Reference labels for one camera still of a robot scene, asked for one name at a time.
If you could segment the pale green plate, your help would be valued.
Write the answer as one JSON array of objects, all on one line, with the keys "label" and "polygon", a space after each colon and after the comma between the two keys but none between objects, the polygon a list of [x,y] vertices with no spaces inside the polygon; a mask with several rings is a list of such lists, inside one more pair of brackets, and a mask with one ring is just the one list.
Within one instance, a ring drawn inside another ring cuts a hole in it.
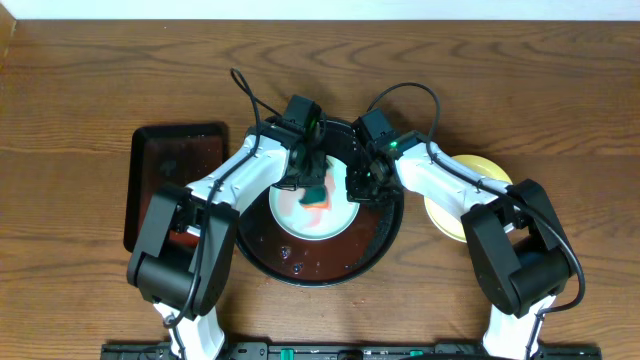
[{"label": "pale green plate", "polygon": [[269,190],[269,206],[277,224],[290,235],[321,241],[337,236],[346,230],[356,218],[360,204],[347,200],[347,166],[339,159],[326,156],[328,169],[324,184],[328,190],[328,209],[303,208],[298,200],[304,188],[295,191],[272,186]]}]

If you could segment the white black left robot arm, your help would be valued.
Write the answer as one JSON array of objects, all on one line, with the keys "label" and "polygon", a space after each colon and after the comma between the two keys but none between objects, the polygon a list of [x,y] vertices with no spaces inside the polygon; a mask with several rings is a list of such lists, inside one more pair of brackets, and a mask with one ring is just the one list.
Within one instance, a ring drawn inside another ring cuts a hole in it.
[{"label": "white black left robot arm", "polygon": [[161,314],[176,359],[214,359],[225,336],[215,305],[229,277],[241,214],[270,187],[323,185],[319,146],[327,116],[294,96],[286,110],[258,121],[243,147],[206,177],[166,184],[150,199],[127,268],[127,281]]}]

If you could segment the green yellow sponge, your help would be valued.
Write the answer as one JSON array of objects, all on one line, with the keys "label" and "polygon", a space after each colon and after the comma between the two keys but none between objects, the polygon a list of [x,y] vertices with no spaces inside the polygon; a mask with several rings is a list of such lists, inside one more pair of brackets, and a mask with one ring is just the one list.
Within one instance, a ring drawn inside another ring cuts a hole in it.
[{"label": "green yellow sponge", "polygon": [[298,200],[303,208],[328,209],[330,199],[325,185],[304,188],[303,196]]}]

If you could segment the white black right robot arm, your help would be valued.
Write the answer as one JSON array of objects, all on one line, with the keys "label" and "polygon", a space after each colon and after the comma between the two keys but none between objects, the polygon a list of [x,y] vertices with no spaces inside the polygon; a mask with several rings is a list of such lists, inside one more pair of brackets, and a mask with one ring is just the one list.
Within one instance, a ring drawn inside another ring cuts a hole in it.
[{"label": "white black right robot arm", "polygon": [[545,317],[580,304],[584,271],[546,191],[484,176],[444,153],[430,134],[399,135],[370,110],[352,125],[362,159],[347,173],[347,196],[385,203],[404,190],[459,219],[476,280],[492,304],[483,338],[498,358],[531,359]]}]

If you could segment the yellow plate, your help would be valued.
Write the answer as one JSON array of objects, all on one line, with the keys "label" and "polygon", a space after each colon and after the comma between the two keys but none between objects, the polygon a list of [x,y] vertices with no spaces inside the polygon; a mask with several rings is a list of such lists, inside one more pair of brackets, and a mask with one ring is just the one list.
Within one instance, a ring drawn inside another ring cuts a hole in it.
[{"label": "yellow plate", "polygon": [[[481,175],[512,184],[509,175],[489,159],[477,155],[456,155],[453,159]],[[427,215],[438,230],[453,240],[466,242],[464,229],[458,218],[427,197],[424,198],[424,205]]]}]

